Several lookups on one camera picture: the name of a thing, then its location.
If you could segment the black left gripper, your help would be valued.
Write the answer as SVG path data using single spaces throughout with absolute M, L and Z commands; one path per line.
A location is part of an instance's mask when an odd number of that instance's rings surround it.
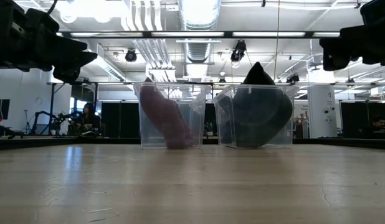
M 16 52 L 14 66 L 22 71 L 38 68 L 51 71 L 49 44 L 59 30 L 57 22 L 50 17 L 48 12 L 37 9 L 14 10 L 14 22 L 22 29 L 16 29 L 21 41 L 20 49 Z M 80 75 L 81 67 L 94 61 L 97 53 L 88 51 L 88 44 L 78 40 L 59 37 L 57 50 L 59 63 L 74 67 L 54 67 L 54 78 L 64 82 L 73 83 Z

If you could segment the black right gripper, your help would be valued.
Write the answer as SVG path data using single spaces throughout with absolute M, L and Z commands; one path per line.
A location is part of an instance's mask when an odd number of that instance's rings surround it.
M 342 28 L 340 37 L 320 39 L 325 71 L 344 69 L 360 57 L 365 64 L 385 66 L 385 0 L 367 2 L 360 14 L 362 25 Z

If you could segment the faded red cap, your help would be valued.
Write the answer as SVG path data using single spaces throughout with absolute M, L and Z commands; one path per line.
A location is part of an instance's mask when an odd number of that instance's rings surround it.
M 140 105 L 153 126 L 163 135 L 168 149 L 186 149 L 193 146 L 191 130 L 177 103 L 165 98 L 146 78 L 140 87 Z

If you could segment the white cylindrical pillar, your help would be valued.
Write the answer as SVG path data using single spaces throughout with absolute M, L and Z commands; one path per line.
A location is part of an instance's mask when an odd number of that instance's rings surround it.
M 335 90 L 331 85 L 308 87 L 309 131 L 311 138 L 337 136 Z

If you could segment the person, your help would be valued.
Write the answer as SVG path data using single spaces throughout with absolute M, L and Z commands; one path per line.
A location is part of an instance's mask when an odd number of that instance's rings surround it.
M 82 114 L 75 120 L 78 131 L 84 136 L 99 136 L 101 134 L 101 119 L 95 114 L 93 103 L 86 103 Z
M 385 117 L 377 115 L 372 118 L 369 126 L 362 129 L 365 139 L 385 139 Z

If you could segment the clear plastic bin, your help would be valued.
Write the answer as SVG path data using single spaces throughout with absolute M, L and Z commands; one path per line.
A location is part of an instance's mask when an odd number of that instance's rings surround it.
M 220 93 L 218 93 L 213 99 L 212 102 L 214 103 L 215 107 L 215 114 L 216 114 L 216 124 L 217 124 L 217 135 L 219 138 L 219 111 L 220 111 L 220 106 L 219 106 L 219 100 L 224 97 L 224 96 L 229 96 L 233 99 L 236 91 L 237 91 L 238 85 L 232 85 L 232 86 L 227 86 L 225 87 Z M 277 86 L 277 88 L 282 89 L 289 97 L 289 99 L 292 102 L 293 106 L 293 112 L 294 112 L 294 96 L 296 92 L 296 88 L 294 86 Z M 287 146 L 292 144 L 293 140 L 293 112 L 290 120 L 286 124 L 286 126 L 272 139 L 270 140 L 267 144 L 259 147 L 282 147 L 282 146 Z M 221 140 L 219 138 L 219 144 L 223 146 L 227 146 L 224 144 L 221 144 Z M 234 147 L 234 148 L 239 148 L 239 149 L 256 149 L 258 147 Z
M 140 105 L 140 87 L 142 84 L 143 82 L 133 85 L 139 106 L 141 147 L 143 149 L 167 149 L 163 135 L 149 121 Z M 152 85 L 157 87 L 165 98 L 174 100 L 177 103 L 184 120 L 191 130 L 193 146 L 190 148 L 201 147 L 204 135 L 206 96 L 211 87 L 197 83 L 170 82 L 152 82 Z

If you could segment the small potted plant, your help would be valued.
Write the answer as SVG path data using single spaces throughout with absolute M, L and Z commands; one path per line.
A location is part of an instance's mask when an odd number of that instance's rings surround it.
M 205 122 L 204 130 L 207 136 L 217 136 L 217 124 L 214 121 Z

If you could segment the dark wall monitor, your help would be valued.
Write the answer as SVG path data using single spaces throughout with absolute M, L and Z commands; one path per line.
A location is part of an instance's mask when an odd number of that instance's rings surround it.
M 0 122 L 8 119 L 10 100 L 0 100 Z

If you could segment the silver ceiling air duct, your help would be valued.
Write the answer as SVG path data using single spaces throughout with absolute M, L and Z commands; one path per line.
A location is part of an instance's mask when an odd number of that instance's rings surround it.
M 178 0 L 179 20 L 182 30 L 215 30 L 221 11 L 221 0 Z M 205 63 L 211 53 L 212 43 L 188 42 L 184 44 L 186 58 L 191 63 Z

